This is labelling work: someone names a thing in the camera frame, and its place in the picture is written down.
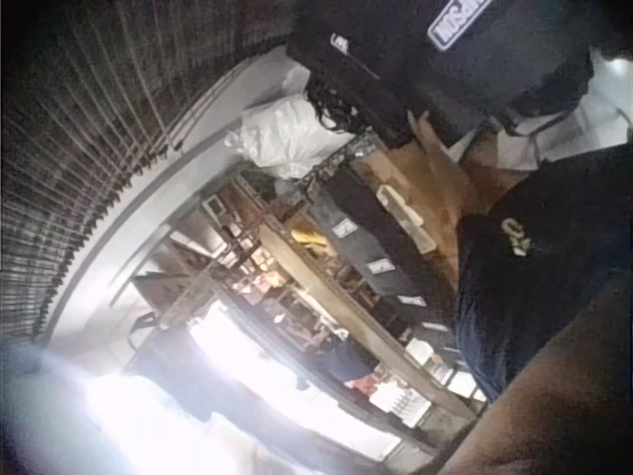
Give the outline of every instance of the printed logo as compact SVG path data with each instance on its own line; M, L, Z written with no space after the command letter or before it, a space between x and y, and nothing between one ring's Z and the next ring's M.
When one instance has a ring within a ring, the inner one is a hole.
M367 264L367 267L369 267L369 270L372 271L372 274L382 274L383 272L390 272L396 269L394 264L392 264L392 261L389 259L380 259L370 262Z
M329 43L340 52L347 55L347 51L349 50L349 40L347 38L337 35L336 33L332 33L332 36L329 37Z
M351 235L357 229L358 227L356 226L356 224L352 222L349 218L345 218L343 221L337 224L334 228L332 228L334 233L341 239L345 238L346 236Z
M451 0L428 28L428 37L446 51L464 35L493 0Z

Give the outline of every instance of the bright light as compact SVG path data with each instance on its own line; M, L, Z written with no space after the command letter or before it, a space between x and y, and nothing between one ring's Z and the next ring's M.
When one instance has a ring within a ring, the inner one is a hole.
M631 62L626 59L613 59L607 62L607 65L613 70L615 74L618 76L623 76L626 74L626 70L630 67Z
M87 399L139 474L240 473L234 457L207 439L192 421L163 406L143 378L97 378L88 385Z
M249 388L295 424L314 430L365 455L380 458L398 438L368 427L345 413L331 397L312 387L296 389L297 376L262 348L215 303L207 317L190 328L214 366Z

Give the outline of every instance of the white plastic bag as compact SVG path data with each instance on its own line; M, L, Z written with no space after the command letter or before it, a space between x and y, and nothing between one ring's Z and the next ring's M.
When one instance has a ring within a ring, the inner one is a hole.
M301 178L352 139L324 128L301 94L284 97L242 113L242 124L226 145L257 166L274 167L282 178Z

